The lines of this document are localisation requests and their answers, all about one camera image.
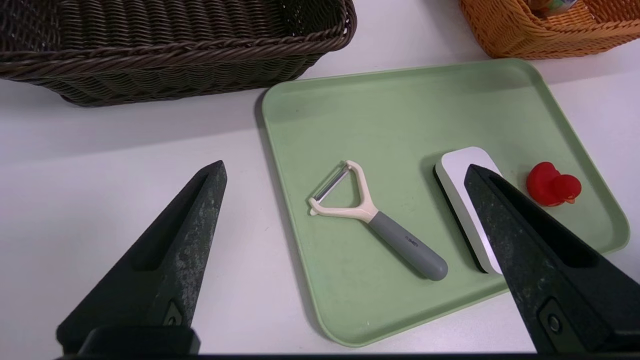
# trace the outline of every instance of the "table surface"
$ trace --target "table surface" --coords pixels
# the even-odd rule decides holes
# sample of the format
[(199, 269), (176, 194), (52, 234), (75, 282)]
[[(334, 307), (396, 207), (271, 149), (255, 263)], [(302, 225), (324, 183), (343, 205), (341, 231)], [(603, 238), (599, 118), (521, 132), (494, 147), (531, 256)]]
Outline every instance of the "table surface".
[[(487, 59), (455, 1), (356, 0), (358, 30), (303, 78)], [(631, 224), (609, 259), (640, 280), (640, 42), (534, 66)], [(202, 166), (228, 185), (193, 328), (203, 353), (529, 352), (504, 294), (364, 348), (316, 324), (257, 116), (262, 90), (84, 109), (0, 81), (0, 354), (61, 354), (56, 326)]]

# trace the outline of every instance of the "wicker basket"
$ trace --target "wicker basket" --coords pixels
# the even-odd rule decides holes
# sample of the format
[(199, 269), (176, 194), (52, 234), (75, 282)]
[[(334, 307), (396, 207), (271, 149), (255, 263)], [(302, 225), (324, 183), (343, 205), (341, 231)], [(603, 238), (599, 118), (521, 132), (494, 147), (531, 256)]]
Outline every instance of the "wicker basket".
[(352, 0), (4, 0), (0, 78), (82, 106), (267, 87), (355, 29)]
[(494, 58), (549, 59), (602, 53), (640, 38), (640, 1), (580, 0), (540, 19), (526, 0), (460, 0), (476, 40)]

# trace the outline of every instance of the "gray handle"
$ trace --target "gray handle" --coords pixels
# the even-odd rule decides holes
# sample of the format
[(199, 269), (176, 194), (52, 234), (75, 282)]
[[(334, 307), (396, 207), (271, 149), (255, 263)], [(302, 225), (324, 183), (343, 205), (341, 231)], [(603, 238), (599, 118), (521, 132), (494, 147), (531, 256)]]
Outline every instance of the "gray handle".
[(369, 226), (422, 275), (435, 281), (447, 275), (449, 267), (444, 259), (382, 211), (371, 219)]

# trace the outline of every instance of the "tray rim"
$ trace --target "tray rim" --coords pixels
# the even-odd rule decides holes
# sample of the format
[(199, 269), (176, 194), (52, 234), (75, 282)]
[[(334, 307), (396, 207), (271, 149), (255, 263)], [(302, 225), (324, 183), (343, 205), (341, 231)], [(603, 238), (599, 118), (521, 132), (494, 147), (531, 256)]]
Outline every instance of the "tray rim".
[(338, 75), (338, 76), (328, 76), (328, 77), (324, 77), (324, 78), (312, 78), (312, 79), (300, 79), (300, 80), (292, 80), (292, 81), (284, 81), (282, 83), (279, 83), (275, 86), (272, 86), (269, 90), (266, 91), (266, 93), (264, 94), (264, 97), (262, 98), (262, 103), (260, 106), (260, 110), (262, 113), (262, 119), (264, 121), (264, 126), (266, 129), (266, 133), (267, 133), (267, 137), (269, 138), (269, 146), (271, 149), (271, 157), (274, 161), (274, 164), (276, 165), (276, 170), (278, 173), (278, 182), (280, 183), (280, 189), (282, 191), (282, 197), (284, 198), (285, 204), (287, 206), (287, 214), (288, 214), (288, 218), (289, 218), (289, 225), (291, 226), (293, 235), (294, 235), (294, 239), (296, 241), (296, 247), (298, 248), (298, 257), (300, 260), (300, 263), (302, 264), (302, 269), (304, 272), (304, 276), (305, 276), (305, 280), (307, 282), (307, 288), (308, 288), (308, 292), (310, 294), (310, 298), (311, 298), (311, 303), (313, 305), (314, 308), (314, 313), (316, 315), (316, 319), (318, 321), (318, 324), (320, 325), (320, 327), (322, 328), (322, 330), (324, 331), (324, 333), (333, 341), (335, 341), (336, 343), (346, 346), (346, 347), (352, 347), (352, 348), (357, 348), (357, 347), (364, 347), (366, 345), (370, 345), (372, 343), (375, 343), (377, 341), (380, 341), (382, 339), (385, 338), (389, 338), (393, 335), (399, 334), (401, 332), (407, 331), (409, 329), (412, 329), (414, 327), (418, 327), (420, 325), (424, 325), (425, 323), (431, 322), (433, 320), (436, 320), (437, 318), (441, 318), (443, 316), (447, 316), (449, 314), (455, 313), (457, 311), (460, 311), (462, 309), (466, 309), (469, 308), (473, 305), (479, 304), (480, 302), (486, 301), (488, 299), (492, 299), (498, 295), (502, 295), (505, 294), (509, 291), (509, 288), (506, 286), (506, 283), (504, 283), (505, 288), (499, 291), (496, 291), (490, 295), (484, 296), (484, 297), (480, 297), (478, 299), (476, 299), (475, 301), (472, 302), (467, 302), (462, 306), (457, 306), (457, 307), (453, 307), (452, 309), (448, 310), (448, 311), (444, 311), (442, 313), (439, 313), (435, 316), (431, 316), (428, 318), (425, 318), (421, 321), (412, 323), (410, 325), (398, 328), (396, 330), (393, 330), (391, 332), (387, 332), (381, 336), (377, 336), (375, 338), (369, 339), (367, 341), (361, 341), (361, 342), (352, 342), (352, 341), (346, 341), (343, 339), (340, 339), (338, 336), (334, 335), (332, 333), (331, 330), (329, 330), (329, 328), (327, 328), (326, 324), (324, 323), (323, 317), (320, 314), (320, 311), (318, 309), (318, 305), (317, 305), (317, 299), (315, 296), (315, 293), (312, 289), (312, 282), (311, 279), (309, 277), (308, 274), (308, 270), (307, 270), (307, 264), (305, 261), (305, 257), (303, 256), (302, 252), (302, 248), (300, 246), (300, 242), (298, 240), (298, 228), (296, 227), (296, 222), (294, 220), (293, 214), (290, 211), (291, 207), (291, 202), (289, 197), (286, 194), (286, 191), (284, 191), (286, 189), (285, 187), (285, 183), (284, 183), (284, 179), (281, 176), (282, 173), (282, 167), (280, 165), (280, 161), (279, 159), (276, 157), (276, 153), (275, 153), (275, 147), (274, 147), (274, 143), (273, 143), (273, 139), (271, 136), (271, 128), (270, 128), (270, 122), (268, 121), (268, 117), (267, 117), (267, 111), (266, 111), (266, 104), (268, 102), (270, 102), (270, 98), (275, 96), (275, 94), (278, 94), (279, 92), (282, 91), (281, 88), (287, 88), (288, 86), (291, 86), (292, 84), (295, 84), (293, 86), (297, 86), (299, 84), (302, 83), (310, 83), (310, 82), (324, 82), (324, 81), (333, 81), (336, 79), (346, 79), (346, 78), (360, 78), (360, 77), (364, 77), (364, 76), (371, 76), (371, 75), (380, 75), (380, 74), (390, 74), (390, 73), (402, 73), (402, 72), (410, 72), (413, 70), (424, 70), (424, 69), (447, 69), (447, 68), (456, 68), (456, 67), (468, 67), (468, 66), (473, 66), (473, 65), (479, 65), (479, 64), (487, 64), (487, 63), (496, 63), (496, 65), (500, 65), (499, 63), (504, 63), (504, 65), (512, 65), (512, 66), (516, 66), (516, 67), (520, 67), (521, 69), (525, 70), (528, 75), (532, 78), (532, 83), (537, 83), (539, 84), (538, 86), (535, 86), (536, 88), (538, 88), (539, 90), (543, 90), (545, 92), (544, 95), (549, 96), (549, 99), (552, 100), (552, 104), (550, 104), (551, 106), (553, 106), (552, 111), (556, 111), (559, 117), (559, 120), (564, 121), (569, 128), (571, 129), (571, 132), (573, 133), (573, 135), (575, 136), (575, 139), (577, 141), (577, 145), (580, 147), (580, 149), (582, 150), (582, 152), (586, 155), (586, 159), (592, 164), (594, 170), (595, 170), (595, 175), (598, 176), (602, 182), (602, 184), (604, 185), (604, 190), (609, 194), (609, 196), (611, 197), (611, 199), (613, 200), (613, 204), (615, 206), (618, 207), (618, 209), (620, 210), (620, 213), (622, 215), (622, 221), (623, 221), (623, 226), (624, 229), (622, 229), (624, 235), (624, 241), (621, 242), (620, 246), (617, 247), (613, 247), (612, 249), (609, 249), (607, 251), (604, 252), (604, 254), (610, 254), (616, 251), (619, 251), (621, 249), (624, 249), (630, 240), (631, 237), (631, 229), (630, 229), (630, 225), (629, 225), (629, 221), (627, 218), (627, 215), (625, 214), (625, 212), (623, 211), (622, 207), (620, 206), (618, 200), (615, 198), (615, 196), (613, 195), (613, 193), (611, 192), (611, 189), (609, 188), (609, 185), (606, 183), (606, 181), (604, 181), (604, 178), (602, 177), (602, 174), (600, 173), (598, 167), (595, 165), (595, 163), (593, 162), (593, 159), (591, 158), (591, 156), (589, 155), (589, 152), (585, 149), (584, 144), (582, 144), (582, 141), (580, 140), (580, 137), (578, 136), (578, 134), (575, 132), (573, 126), (571, 125), (571, 122), (567, 119), (566, 115), (564, 114), (564, 112), (562, 111), (562, 108), (560, 107), (560, 104), (558, 104), (556, 98), (553, 96), (553, 93), (551, 92), (551, 89), (548, 87), (548, 84), (545, 82), (543, 76), (540, 74), (540, 72), (532, 65), (530, 64), (528, 61), (524, 61), (521, 59), (517, 59), (517, 58), (504, 58), (504, 59), (492, 59), (492, 60), (484, 60), (484, 61), (472, 61), (472, 62), (465, 62), (465, 63), (455, 63), (455, 64), (448, 64), (448, 65), (428, 65), (428, 66), (421, 66), (421, 67), (408, 67), (408, 68), (400, 68), (400, 69), (389, 69), (389, 70), (382, 70), (382, 71), (374, 71), (374, 72), (361, 72), (361, 73), (356, 73), (356, 74), (345, 74), (345, 75)]

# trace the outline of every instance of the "light green tray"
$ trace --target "light green tray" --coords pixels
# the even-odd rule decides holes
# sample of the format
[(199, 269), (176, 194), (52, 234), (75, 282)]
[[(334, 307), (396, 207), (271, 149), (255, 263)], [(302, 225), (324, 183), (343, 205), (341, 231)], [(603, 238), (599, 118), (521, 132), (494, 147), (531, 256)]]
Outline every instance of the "light green tray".
[[(486, 150), (511, 183), (541, 161), (577, 176), (575, 205), (549, 210), (600, 252), (626, 245), (627, 220), (541, 76), (520, 60), (292, 81), (264, 120), (314, 307), (326, 334), (359, 347), (488, 299), (507, 287), (476, 269), (433, 177), (445, 152)], [(340, 160), (359, 163), (379, 209), (440, 254), (449, 275), (416, 275), (366, 225), (312, 217), (307, 199)], [(357, 204), (344, 182), (325, 206)]]

